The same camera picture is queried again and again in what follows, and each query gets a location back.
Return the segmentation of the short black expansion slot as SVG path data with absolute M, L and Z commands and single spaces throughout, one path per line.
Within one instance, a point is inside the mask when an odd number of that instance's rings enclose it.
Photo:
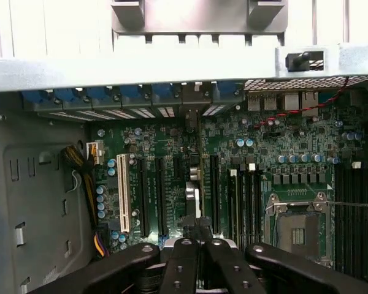
M 185 169 L 185 161 L 183 157 L 174 156 L 173 157 L 174 179 L 176 180 L 185 179 L 184 169 Z

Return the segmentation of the white power connector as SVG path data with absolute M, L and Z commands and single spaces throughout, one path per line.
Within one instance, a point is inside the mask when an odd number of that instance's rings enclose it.
M 86 157 L 93 157 L 95 165 L 103 165 L 105 158 L 105 148 L 103 141 L 92 141 L 86 143 Z

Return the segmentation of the blue card retainer strip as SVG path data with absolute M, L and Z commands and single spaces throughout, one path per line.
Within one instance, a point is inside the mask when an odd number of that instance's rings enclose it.
M 124 104 L 125 101 L 160 102 L 164 99 L 181 99 L 186 90 L 199 94 L 200 98 L 212 102 L 221 98 L 240 97 L 242 87 L 233 81 L 212 81 L 195 83 L 157 83 L 142 85 L 99 86 L 83 88 L 61 88 L 22 91 L 24 100 L 42 105 L 84 103 L 91 105 L 94 101 L 102 103 Z

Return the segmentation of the green motherboard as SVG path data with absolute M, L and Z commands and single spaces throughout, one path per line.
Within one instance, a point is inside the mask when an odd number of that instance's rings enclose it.
M 334 201 L 336 165 L 368 168 L 368 95 L 357 99 L 346 94 L 331 101 L 329 94 L 315 94 L 312 107 L 296 114 L 283 113 L 277 96 L 251 96 L 232 110 L 224 105 L 211 107 L 201 116 L 203 144 L 204 214 L 212 221 L 210 195 L 211 155 L 218 156 L 220 193 L 220 233 L 228 235 L 228 171 L 241 164 L 254 163 L 262 172 L 263 213 L 265 198 L 271 192 L 282 198 L 305 199 L 324 191 Z M 168 239 L 183 235 L 182 220 L 187 215 L 185 184 L 188 176 L 187 146 L 189 135 L 184 119 L 174 118 L 163 108 L 159 118 L 148 109 L 142 119 L 116 120 L 108 112 L 104 122 L 90 126 L 92 141 L 103 141 L 103 165 L 96 165 L 96 206 L 101 253 L 112 254 L 140 242 L 163 246 Z M 117 155 L 127 154 L 131 200 L 131 230 L 120 230 Z M 185 179 L 174 179 L 173 157 L 183 157 Z M 140 236 L 138 167 L 143 157 L 147 163 L 150 234 Z M 155 158 L 164 158 L 166 213 L 169 234 L 159 236 L 155 194 Z M 334 268 L 334 205 L 331 209 L 331 232 Z

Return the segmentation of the black RAM slot row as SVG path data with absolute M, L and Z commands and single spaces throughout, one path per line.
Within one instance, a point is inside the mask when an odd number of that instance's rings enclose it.
M 334 200 L 368 203 L 368 168 L 335 166 Z M 334 205 L 334 268 L 368 282 L 368 208 Z
M 263 238 L 262 172 L 256 164 L 241 164 L 237 170 L 237 247 L 245 249 Z

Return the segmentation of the grey parts rack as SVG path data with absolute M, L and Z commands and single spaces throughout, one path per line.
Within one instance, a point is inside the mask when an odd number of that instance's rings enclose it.
M 111 0 L 112 31 L 118 37 L 159 42 L 218 45 L 254 37 L 282 42 L 289 0 Z

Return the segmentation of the long black expansion slot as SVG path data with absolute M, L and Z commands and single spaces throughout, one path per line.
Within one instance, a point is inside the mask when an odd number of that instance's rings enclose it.
M 212 202 L 212 228 L 213 234 L 220 233 L 220 193 L 219 193 L 219 165 L 218 156 L 211 155 L 210 161 L 210 195 Z
M 159 236 L 167 236 L 169 229 L 167 227 L 166 213 L 166 189 L 165 189 L 165 170 L 164 158 L 155 158 L 155 194 L 157 201 L 158 215 L 158 233 Z
M 147 163 L 141 157 L 137 161 L 138 167 L 138 194 L 139 194 L 139 219 L 140 219 L 140 236 L 148 238 L 150 234 L 149 220 L 149 197 L 148 197 L 148 181 L 147 181 Z

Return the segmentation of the black chassis peg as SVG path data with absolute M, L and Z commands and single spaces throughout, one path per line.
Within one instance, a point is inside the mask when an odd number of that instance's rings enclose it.
M 302 53 L 289 53 L 285 58 L 286 67 L 299 67 L 302 64 L 309 62 L 310 53 L 302 52 Z

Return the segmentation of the open black PC case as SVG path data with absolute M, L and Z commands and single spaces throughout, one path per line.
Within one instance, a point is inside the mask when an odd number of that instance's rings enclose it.
M 305 51 L 310 53 L 309 62 L 299 67 L 286 67 L 287 54 Z M 196 81 L 233 81 L 242 87 L 240 97 L 210 101 L 203 113 L 217 105 L 232 110 L 251 96 L 277 96 L 278 108 L 283 113 L 296 114 L 300 110 L 311 109 L 315 94 L 329 94 L 331 101 L 346 94 L 352 94 L 355 99 L 360 94 L 368 95 L 368 45 L 202 48 L 181 44 L 161 48 L 147 44 L 141 48 L 122 48 L 118 53 L 97 57 L 0 59 L 0 93 L 18 94 L 24 110 L 41 118 L 77 123 L 83 128 L 85 142 L 65 146 L 60 157 L 81 185 L 86 200 L 93 250 L 86 266 L 112 255 L 101 253 L 103 242 L 98 236 L 96 165 L 92 156 L 89 159 L 86 157 L 86 143 L 91 140 L 90 126 L 104 122 L 110 111 L 114 119 L 121 121 L 142 119 L 145 109 L 159 118 L 162 109 L 166 108 L 174 118 L 184 119 L 180 114 L 182 99 L 164 99 L 160 102 L 127 100 L 122 105 L 94 101 L 91 105 L 79 103 L 59 106 L 28 102 L 21 92 Z M 210 269 L 199 226 L 196 294 L 229 294 L 220 282 L 210 281 Z

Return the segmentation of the white expansion slot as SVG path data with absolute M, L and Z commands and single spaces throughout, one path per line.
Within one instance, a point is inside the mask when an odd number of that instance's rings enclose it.
M 129 233 L 131 230 L 131 200 L 129 184 L 129 159 L 127 154 L 117 155 L 118 201 L 120 209 L 120 230 Z

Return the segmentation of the CPU socket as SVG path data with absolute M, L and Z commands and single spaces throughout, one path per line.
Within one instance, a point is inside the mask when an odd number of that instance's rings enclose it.
M 327 194 L 315 192 L 305 199 L 265 198 L 263 241 L 323 266 L 333 265 L 331 209 Z

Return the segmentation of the thin locking lever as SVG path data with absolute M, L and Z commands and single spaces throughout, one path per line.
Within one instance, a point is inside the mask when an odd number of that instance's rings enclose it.
M 352 202 L 334 202 L 334 201 L 326 201 L 329 205 L 340 205 L 340 206 L 354 206 L 354 207 L 363 207 L 368 208 L 368 203 L 352 203 Z

